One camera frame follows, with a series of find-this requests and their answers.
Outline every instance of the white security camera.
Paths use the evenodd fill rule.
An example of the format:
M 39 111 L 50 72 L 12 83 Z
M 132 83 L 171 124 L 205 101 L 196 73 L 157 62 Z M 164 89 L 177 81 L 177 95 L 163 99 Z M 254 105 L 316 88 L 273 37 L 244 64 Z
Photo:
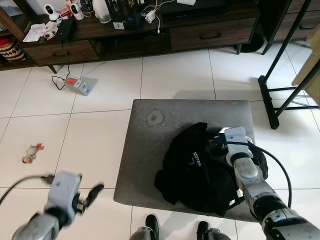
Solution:
M 57 13 L 57 11 L 55 10 L 54 6 L 52 6 L 51 4 L 46 4 L 44 5 L 44 12 L 49 15 L 49 19 L 51 21 L 55 21 L 59 18 L 59 13 Z
M 84 13 L 82 12 L 81 7 L 76 2 L 71 4 L 70 10 L 73 13 L 75 19 L 77 19 L 78 21 L 84 19 Z

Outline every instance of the black metal stand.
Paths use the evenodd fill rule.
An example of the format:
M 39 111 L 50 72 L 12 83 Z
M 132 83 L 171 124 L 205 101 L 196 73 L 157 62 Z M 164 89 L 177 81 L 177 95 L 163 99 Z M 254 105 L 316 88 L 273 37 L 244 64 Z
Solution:
M 283 87 L 283 88 L 274 88 L 274 89 L 268 89 L 267 87 L 267 80 L 270 77 L 271 73 L 275 69 L 280 57 L 286 50 L 287 45 L 289 44 L 293 34 L 295 33 L 296 29 L 300 25 L 300 22 L 302 18 L 304 17 L 311 0 L 305 0 L 298 16 L 296 17 L 296 20 L 294 21 L 288 35 L 286 36 L 278 54 L 276 55 L 269 71 L 265 76 L 260 76 L 258 79 L 258 83 L 260 86 L 264 106 L 266 109 L 266 113 L 269 118 L 270 127 L 272 129 L 277 129 L 279 127 L 279 115 L 284 110 L 296 110 L 296 109 L 316 109 L 318 106 L 296 106 L 296 107 L 288 107 L 288 105 L 291 103 L 291 101 L 298 95 L 298 93 L 304 89 L 304 87 L 308 84 L 308 82 L 314 77 L 314 75 L 320 70 L 320 60 L 315 64 L 315 66 L 312 68 L 312 70 L 307 74 L 307 76 L 304 78 L 304 80 L 297 86 L 297 87 Z M 272 104 L 272 98 L 270 97 L 270 92 L 275 91 L 285 91 L 285 90 L 293 90 L 293 93 L 288 97 L 288 99 L 284 102 L 284 104 L 281 107 L 274 107 Z
M 57 71 L 53 65 L 48 66 L 54 74 L 57 74 Z

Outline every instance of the gray ottoman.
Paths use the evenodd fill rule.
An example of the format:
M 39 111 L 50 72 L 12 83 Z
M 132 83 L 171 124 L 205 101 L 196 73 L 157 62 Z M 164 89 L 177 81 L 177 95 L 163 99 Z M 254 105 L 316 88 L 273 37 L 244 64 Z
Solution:
M 155 186 L 157 171 L 172 141 L 181 131 L 197 123 L 208 123 L 208 130 L 222 127 L 246 129 L 254 141 L 251 108 L 238 100 L 156 100 L 133 101 L 131 117 L 116 182 L 114 201 L 131 206 L 219 217 L 187 208 L 180 202 L 166 202 Z M 228 219 L 256 222 L 243 202 L 228 210 Z

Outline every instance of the shoe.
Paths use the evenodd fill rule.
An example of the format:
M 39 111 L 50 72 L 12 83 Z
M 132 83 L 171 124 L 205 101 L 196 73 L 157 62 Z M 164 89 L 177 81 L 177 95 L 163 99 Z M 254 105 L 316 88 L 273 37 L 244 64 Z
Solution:
M 206 221 L 201 221 L 198 224 L 198 229 L 196 231 L 196 240 L 202 240 L 203 235 L 206 231 L 210 229 L 210 224 Z
M 159 225 L 156 216 L 148 215 L 145 219 L 145 226 L 151 228 L 154 231 L 152 239 L 159 240 Z

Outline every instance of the wooden tv cabinet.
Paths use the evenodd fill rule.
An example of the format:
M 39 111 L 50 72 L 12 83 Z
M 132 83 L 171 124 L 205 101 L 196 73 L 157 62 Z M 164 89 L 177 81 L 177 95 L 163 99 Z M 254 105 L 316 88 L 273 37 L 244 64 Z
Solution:
M 145 22 L 141 30 L 116 30 L 113 24 L 101 24 L 97 18 L 76 21 L 72 41 L 22 42 L 20 47 L 38 66 L 64 65 L 69 62 L 86 63 L 115 59 L 167 54 L 187 50 L 221 48 L 249 43 L 259 20 L 260 12 L 254 1 L 233 3 L 225 14 L 194 19 Z M 38 23 L 46 23 L 48 16 L 38 16 Z

